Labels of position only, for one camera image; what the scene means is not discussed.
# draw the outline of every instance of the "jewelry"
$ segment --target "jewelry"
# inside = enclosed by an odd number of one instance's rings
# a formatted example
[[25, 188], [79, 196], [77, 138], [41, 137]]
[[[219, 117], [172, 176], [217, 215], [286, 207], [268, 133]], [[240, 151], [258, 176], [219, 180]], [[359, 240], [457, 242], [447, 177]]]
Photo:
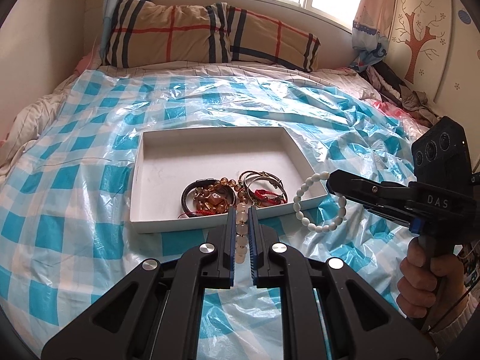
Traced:
[[237, 192], [238, 199], [242, 203], [247, 203], [248, 198], [252, 201], [253, 204], [255, 204], [257, 207], [261, 207], [261, 202], [264, 203], [270, 203], [271, 205], [278, 205], [282, 204], [281, 200], [279, 199], [281, 195], [277, 195], [276, 193], [267, 191], [267, 190], [256, 190], [255, 193], [252, 192], [248, 186], [246, 185], [246, 180], [250, 178], [253, 175], [257, 176], [263, 176], [265, 180], [269, 181], [270, 184], [275, 188], [278, 189], [279, 186], [283, 188], [283, 183], [282, 180], [280, 180], [277, 176], [268, 173], [268, 172], [256, 172], [254, 170], [247, 170], [243, 172], [239, 177], [238, 177], [238, 184], [234, 188], [235, 191]]
[[243, 264], [248, 252], [247, 204], [237, 204], [237, 236], [235, 241], [235, 262]]
[[340, 209], [338, 210], [337, 216], [334, 218], [333, 222], [330, 225], [323, 225], [317, 226], [315, 223], [310, 223], [310, 220], [303, 215], [303, 212], [300, 211], [300, 201], [302, 200], [302, 196], [308, 188], [310, 188], [314, 183], [319, 182], [320, 180], [326, 181], [330, 177], [330, 173], [322, 172], [322, 173], [315, 173], [312, 177], [309, 177], [305, 180], [302, 184], [300, 189], [297, 191], [297, 195], [293, 198], [293, 210], [296, 212], [295, 216], [299, 221], [301, 221], [302, 225], [306, 226], [310, 231], [316, 231], [317, 233], [323, 232], [327, 233], [329, 231], [334, 231], [340, 226], [343, 222], [343, 218], [347, 214], [347, 198], [343, 195], [338, 194], [338, 205]]
[[[186, 204], [187, 195], [195, 189], [193, 201], [195, 212], [191, 212]], [[221, 180], [207, 178], [191, 183], [182, 193], [181, 205], [183, 212], [189, 218], [197, 216], [223, 214], [231, 205], [235, 206], [237, 199], [229, 185], [223, 185]]]
[[[270, 192], [267, 190], [256, 190], [255, 193], [252, 194], [250, 185], [257, 181], [265, 180], [272, 184], [275, 188], [279, 188], [282, 191], [281, 195], [277, 195], [274, 192]], [[250, 200], [255, 204], [257, 207], [262, 207], [262, 204], [268, 203], [270, 205], [279, 205], [287, 203], [287, 193], [281, 183], [279, 183], [275, 178], [271, 178], [269, 176], [258, 176], [254, 178], [248, 185], [246, 186], [247, 195]]]

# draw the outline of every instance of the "white box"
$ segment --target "white box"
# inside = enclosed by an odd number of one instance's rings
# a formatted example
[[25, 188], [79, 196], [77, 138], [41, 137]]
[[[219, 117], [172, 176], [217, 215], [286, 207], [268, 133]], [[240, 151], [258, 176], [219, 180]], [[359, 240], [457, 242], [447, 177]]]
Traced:
[[[227, 214], [177, 219], [183, 214], [184, 188], [201, 179], [238, 180], [246, 170], [279, 177], [289, 202], [257, 210], [258, 218], [289, 214], [293, 197], [314, 174], [283, 127], [201, 127], [144, 132], [140, 138], [131, 191], [130, 221], [138, 233], [192, 230], [225, 223]], [[266, 182], [253, 188], [272, 190]], [[303, 195], [303, 210], [317, 207], [327, 195], [315, 183]], [[193, 211], [191, 194], [187, 199]]]

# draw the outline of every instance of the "plaid pillowcase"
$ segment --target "plaid pillowcase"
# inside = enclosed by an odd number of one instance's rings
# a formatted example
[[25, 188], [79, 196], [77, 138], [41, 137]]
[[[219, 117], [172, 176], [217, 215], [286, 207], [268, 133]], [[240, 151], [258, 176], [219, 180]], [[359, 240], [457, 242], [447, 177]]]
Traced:
[[274, 63], [304, 72], [316, 69], [320, 46], [316, 36], [231, 5], [226, 21], [232, 61]]
[[119, 0], [104, 63], [135, 68], [170, 61], [230, 62], [226, 9], [226, 3], [165, 7]]

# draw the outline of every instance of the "hand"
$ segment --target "hand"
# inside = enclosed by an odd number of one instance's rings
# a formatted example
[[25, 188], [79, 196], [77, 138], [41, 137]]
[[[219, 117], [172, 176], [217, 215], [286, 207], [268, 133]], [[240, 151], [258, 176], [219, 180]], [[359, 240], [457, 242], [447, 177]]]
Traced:
[[[438, 306], [434, 310], [435, 314], [432, 315], [432, 323], [436, 323], [466, 292], [463, 264], [453, 254], [432, 258], [430, 261], [431, 271], [422, 268], [425, 262], [426, 255], [419, 245], [418, 239], [412, 239], [406, 257], [400, 263], [400, 271], [403, 273], [403, 277], [397, 284], [400, 291], [397, 304], [407, 317], [423, 318], [427, 314], [427, 308], [436, 303], [437, 299], [433, 291], [437, 287], [437, 277], [446, 276], [445, 290], [441, 294], [441, 298], [438, 299]], [[440, 322], [435, 330], [442, 330], [450, 325], [465, 309], [467, 302], [468, 297], [465, 297]]]

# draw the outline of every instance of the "bracelet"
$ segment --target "bracelet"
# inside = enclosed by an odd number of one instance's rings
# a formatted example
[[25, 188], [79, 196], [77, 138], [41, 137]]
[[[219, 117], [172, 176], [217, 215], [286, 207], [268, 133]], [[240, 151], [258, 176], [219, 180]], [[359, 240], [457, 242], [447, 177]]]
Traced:
[[238, 199], [241, 203], [247, 203], [248, 199], [251, 200], [251, 202], [256, 205], [257, 207], [261, 207], [261, 202], [264, 203], [270, 203], [272, 205], [279, 205], [282, 204], [281, 196], [278, 195], [274, 192], [270, 192], [267, 190], [256, 190], [253, 192], [249, 186], [253, 183], [250, 182], [249, 185], [247, 186], [247, 179], [253, 175], [257, 176], [262, 176], [264, 177], [264, 180], [269, 181], [270, 184], [275, 188], [278, 189], [283, 188], [283, 183], [282, 180], [279, 179], [277, 176], [262, 171], [262, 172], [256, 172], [254, 170], [247, 170], [243, 172], [239, 177], [238, 177], [238, 184], [235, 186], [235, 191], [238, 194]]
[[[227, 197], [230, 198], [231, 203], [225, 204], [225, 207], [223, 207], [225, 208], [223, 212], [218, 212], [217, 209], [213, 210], [208, 206], [206, 206], [205, 209], [200, 209], [195, 212], [192, 212], [187, 207], [186, 200], [187, 200], [187, 195], [193, 189], [195, 189], [195, 198], [202, 198], [203, 200], [205, 200], [205, 204], [208, 203], [207, 199], [209, 199], [210, 195], [215, 193], [215, 191], [224, 191]], [[223, 214], [229, 209], [230, 205], [235, 206], [236, 202], [237, 202], [237, 199], [235, 198], [235, 193], [233, 192], [233, 189], [228, 184], [224, 185], [223, 183], [221, 183], [221, 181], [214, 178], [207, 178], [204, 180], [194, 181], [187, 188], [185, 188], [181, 196], [181, 206], [183, 208], [183, 212], [189, 218], [196, 218], [198, 216], [205, 216], [205, 215]]]
[[[250, 185], [255, 183], [256, 181], [265, 180], [270, 182], [275, 188], [279, 188], [282, 191], [281, 195], [277, 195], [276, 193], [267, 191], [267, 190], [256, 190], [255, 193], [251, 192]], [[272, 205], [279, 205], [286, 203], [287, 200], [287, 193], [283, 185], [278, 182], [275, 178], [271, 178], [269, 176], [258, 176], [254, 178], [248, 185], [246, 186], [246, 191], [249, 199], [255, 204], [257, 207], [261, 207], [262, 203], [269, 203]], [[267, 195], [275, 196], [275, 198], [268, 198]]]
[[343, 222], [343, 218], [347, 214], [347, 198], [343, 195], [338, 196], [338, 205], [340, 209], [338, 210], [337, 216], [334, 218], [333, 222], [330, 225], [323, 225], [317, 226], [315, 223], [310, 223], [310, 220], [303, 215], [303, 212], [300, 211], [300, 201], [302, 200], [302, 196], [308, 188], [310, 188], [314, 183], [319, 182], [320, 180], [326, 181], [330, 177], [330, 173], [322, 172], [322, 173], [315, 173], [312, 177], [309, 177], [305, 180], [302, 184], [300, 189], [297, 191], [297, 195], [293, 198], [293, 210], [296, 212], [295, 216], [299, 221], [301, 221], [302, 225], [306, 226], [310, 231], [316, 231], [317, 233], [323, 232], [327, 233], [329, 231], [334, 231], [340, 226]]
[[247, 220], [247, 205], [245, 203], [238, 203], [236, 215], [237, 235], [235, 238], [235, 262], [237, 264], [243, 264], [245, 262], [245, 256], [248, 252]]

